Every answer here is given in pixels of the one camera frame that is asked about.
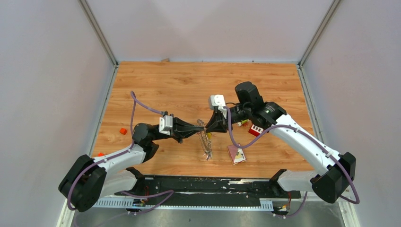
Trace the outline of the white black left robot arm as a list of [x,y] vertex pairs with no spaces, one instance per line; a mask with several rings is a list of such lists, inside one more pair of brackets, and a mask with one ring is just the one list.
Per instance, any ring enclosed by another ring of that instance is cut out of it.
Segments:
[[67,199],[70,210],[85,212],[98,199],[116,192],[129,191],[133,195],[144,192],[145,183],[134,168],[150,160],[157,152],[156,140],[174,139],[182,143],[205,128],[165,115],[159,123],[138,123],[132,131],[132,143],[116,152],[91,158],[81,155],[59,184],[59,192]]

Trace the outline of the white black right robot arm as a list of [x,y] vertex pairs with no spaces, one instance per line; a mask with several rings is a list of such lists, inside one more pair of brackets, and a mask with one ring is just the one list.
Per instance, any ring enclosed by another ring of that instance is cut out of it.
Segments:
[[[280,198],[289,191],[304,191],[314,192],[327,203],[334,203],[338,198],[353,204],[360,203],[353,183],[356,171],[354,155],[350,152],[341,154],[317,140],[280,105],[265,102],[252,82],[238,84],[235,92],[238,103],[232,107],[226,105],[223,95],[209,97],[213,114],[206,124],[207,133],[227,132],[238,149],[248,148],[270,133],[288,144],[313,167],[313,171],[293,172],[284,169],[277,173],[276,181],[270,184],[272,195]],[[241,145],[234,139],[232,126],[244,120],[250,120],[262,131],[251,142]]]

